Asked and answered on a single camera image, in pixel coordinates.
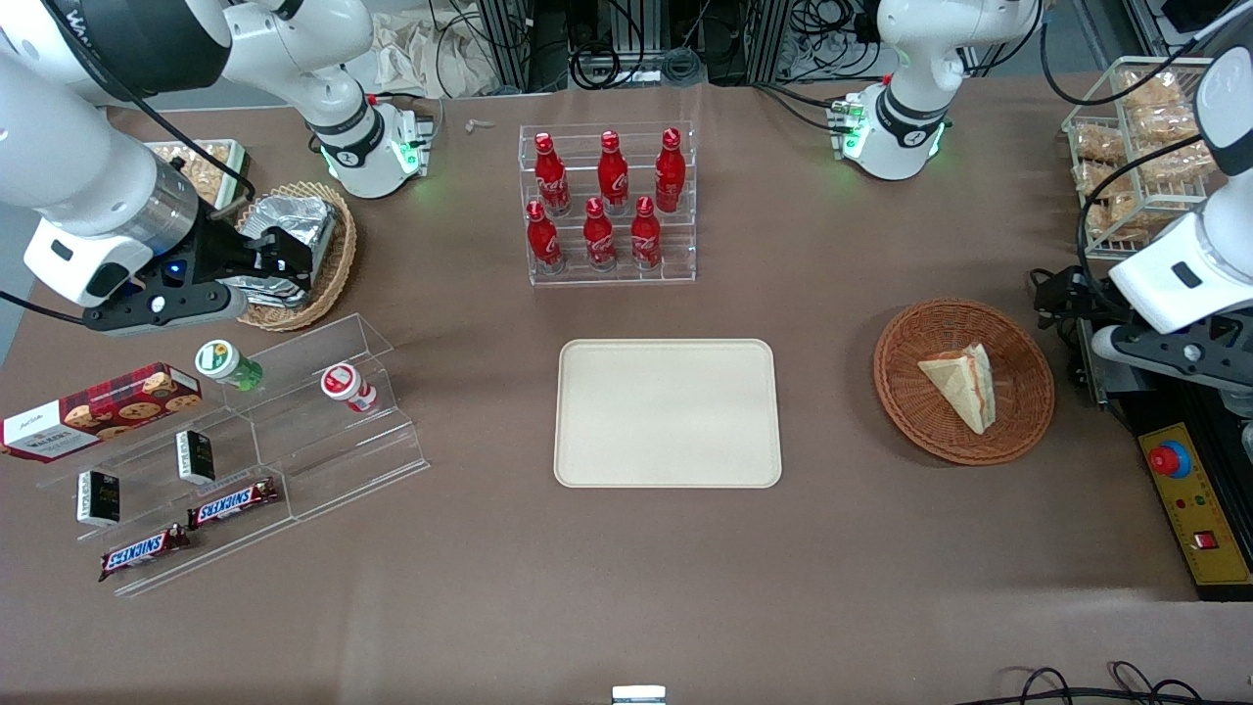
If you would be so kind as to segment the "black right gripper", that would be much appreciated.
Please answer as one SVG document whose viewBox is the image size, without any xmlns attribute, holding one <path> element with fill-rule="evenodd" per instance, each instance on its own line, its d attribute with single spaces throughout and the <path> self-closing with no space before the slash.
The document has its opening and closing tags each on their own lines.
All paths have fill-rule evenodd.
<svg viewBox="0 0 1253 705">
<path fill-rule="evenodd" d="M 237 275 L 251 275 L 256 293 L 308 293 L 309 275 L 294 269 L 267 270 L 264 265 L 311 265 L 309 245 L 282 227 L 267 227 L 256 237 L 242 235 L 232 224 L 211 218 L 211 207 L 200 204 L 188 235 L 174 249 L 157 255 L 137 272 L 137 286 L 182 289 Z"/>
</svg>

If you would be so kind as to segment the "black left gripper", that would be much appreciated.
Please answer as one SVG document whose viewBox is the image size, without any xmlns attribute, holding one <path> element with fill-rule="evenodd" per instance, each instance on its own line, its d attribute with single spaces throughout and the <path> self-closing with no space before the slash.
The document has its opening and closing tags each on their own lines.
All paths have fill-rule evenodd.
<svg viewBox="0 0 1253 705">
<path fill-rule="evenodd" d="M 1063 321 L 1084 318 L 1093 331 L 1106 326 L 1136 324 L 1136 312 L 1111 278 L 1088 278 L 1083 268 L 1058 272 L 1034 269 L 1034 301 L 1037 301 L 1037 329 L 1048 331 Z"/>
</svg>

